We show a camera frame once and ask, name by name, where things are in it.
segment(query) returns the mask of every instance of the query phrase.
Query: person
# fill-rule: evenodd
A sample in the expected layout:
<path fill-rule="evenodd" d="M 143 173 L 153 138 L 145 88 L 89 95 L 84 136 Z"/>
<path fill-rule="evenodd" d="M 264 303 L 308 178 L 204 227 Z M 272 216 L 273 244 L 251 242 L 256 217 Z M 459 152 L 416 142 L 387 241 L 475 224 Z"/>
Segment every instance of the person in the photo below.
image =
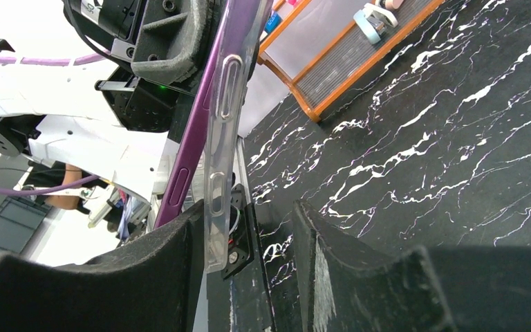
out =
<path fill-rule="evenodd" d="M 28 177 L 24 181 L 24 186 L 32 187 L 57 187 L 58 185 L 67 185 L 69 183 L 76 182 L 81 178 L 89 176 L 88 172 L 82 169 L 61 162 L 55 162 L 54 165 L 49 168 L 42 164 L 34 162 L 29 163 L 33 166 Z M 101 187 L 106 188 L 109 184 L 103 180 L 96 179 L 89 181 L 80 187 L 94 188 Z M 32 198 L 37 204 L 48 204 L 54 208 L 62 210 L 77 210 L 82 214 L 89 214 L 91 211 L 84 207 L 84 201 L 78 196 L 62 196 L 62 195 L 40 195 Z M 104 220 L 107 221 L 107 230 L 109 232 L 116 232 L 119 223 L 121 222 L 122 209 L 113 207 L 113 209 L 105 216 Z"/>

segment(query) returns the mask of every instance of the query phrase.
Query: blue object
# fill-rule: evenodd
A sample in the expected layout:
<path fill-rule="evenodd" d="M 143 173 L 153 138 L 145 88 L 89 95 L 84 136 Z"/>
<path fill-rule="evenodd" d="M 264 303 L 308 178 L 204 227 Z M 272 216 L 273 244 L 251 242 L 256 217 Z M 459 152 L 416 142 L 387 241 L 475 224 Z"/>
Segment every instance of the blue object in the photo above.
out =
<path fill-rule="evenodd" d="M 272 33 L 272 31 L 277 28 L 280 23 L 282 22 L 282 18 L 280 15 L 278 15 L 278 12 L 272 11 L 272 16 L 270 16 L 270 19 L 265 24 L 265 31 L 267 33 Z"/>

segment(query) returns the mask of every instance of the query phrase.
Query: grey storage crate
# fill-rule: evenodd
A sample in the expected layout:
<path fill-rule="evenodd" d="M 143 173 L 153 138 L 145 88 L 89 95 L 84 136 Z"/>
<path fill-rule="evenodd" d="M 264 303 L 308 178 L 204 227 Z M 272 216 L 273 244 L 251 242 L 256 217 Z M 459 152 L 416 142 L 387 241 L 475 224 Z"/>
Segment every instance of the grey storage crate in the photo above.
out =
<path fill-rule="evenodd" d="M 0 251 L 20 254 L 50 209 L 25 198 L 7 197 L 0 205 Z"/>

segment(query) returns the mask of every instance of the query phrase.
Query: marble surface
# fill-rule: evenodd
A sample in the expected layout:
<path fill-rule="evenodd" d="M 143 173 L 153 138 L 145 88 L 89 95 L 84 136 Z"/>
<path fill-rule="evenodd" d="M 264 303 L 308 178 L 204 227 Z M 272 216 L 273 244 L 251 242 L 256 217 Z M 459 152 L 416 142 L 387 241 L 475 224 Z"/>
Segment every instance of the marble surface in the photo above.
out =
<path fill-rule="evenodd" d="M 461 11 L 390 55 L 320 124 L 289 97 L 246 139 L 254 200 L 274 219 L 260 237 L 278 327 L 300 325 L 295 199 L 392 256 L 531 246 L 531 4 L 456 2 Z"/>

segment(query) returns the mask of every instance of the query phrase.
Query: orange wooden frame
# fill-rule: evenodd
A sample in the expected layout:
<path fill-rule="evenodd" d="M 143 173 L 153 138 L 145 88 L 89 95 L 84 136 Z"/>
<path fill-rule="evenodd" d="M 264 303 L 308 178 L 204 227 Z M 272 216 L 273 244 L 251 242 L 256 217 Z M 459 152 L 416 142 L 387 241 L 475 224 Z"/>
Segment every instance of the orange wooden frame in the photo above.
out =
<path fill-rule="evenodd" d="M 308 3 L 310 0 L 302 0 L 302 2 L 299 3 Z M 267 46 L 271 45 L 275 37 L 277 37 L 283 29 L 276 29 L 272 35 L 275 32 L 278 32 L 275 37 L 273 37 L 268 44 L 265 42 L 268 40 L 267 38 L 264 40 L 264 42 L 260 45 L 259 48 L 259 56 L 258 56 L 258 63 L 259 64 L 265 64 L 289 89 L 290 92 L 294 95 L 296 100 L 298 101 L 298 104 L 306 113 L 306 115 L 314 122 L 319 122 L 320 115 L 322 112 L 329 107 L 340 95 L 345 93 L 347 89 L 351 85 L 353 85 L 358 79 L 360 79 L 365 72 L 367 72 L 371 67 L 373 67 L 375 64 L 377 64 L 383 57 L 385 57 L 392 48 L 394 48 L 396 45 L 398 45 L 407 35 L 409 35 L 418 25 L 420 25 L 438 6 L 440 6 L 445 0 L 433 0 L 430 2 L 418 15 L 416 15 L 410 22 L 408 22 L 405 26 L 401 27 L 399 31 L 392 36 L 380 49 L 378 49 L 375 54 L 368 59 L 365 63 L 363 63 L 345 82 L 343 82 L 340 86 L 338 86 L 332 93 L 330 93 L 326 98 L 318 104 L 316 107 L 311 107 L 309 103 L 307 102 L 306 98 L 304 97 L 303 93 L 298 89 L 297 83 L 302 79 L 307 73 L 309 73 L 314 66 L 317 65 L 317 63 L 324 57 L 351 29 L 357 29 L 357 25 L 354 21 L 351 21 L 343 31 L 341 31 L 323 50 L 321 53 L 319 53 L 306 67 L 296 75 L 294 78 L 290 78 L 288 74 L 286 74 L 271 58 L 267 56 L 267 53 L 265 53 L 265 50 Z M 281 7 L 281 4 L 283 3 L 283 0 L 280 0 L 280 2 L 276 3 L 277 8 Z"/>

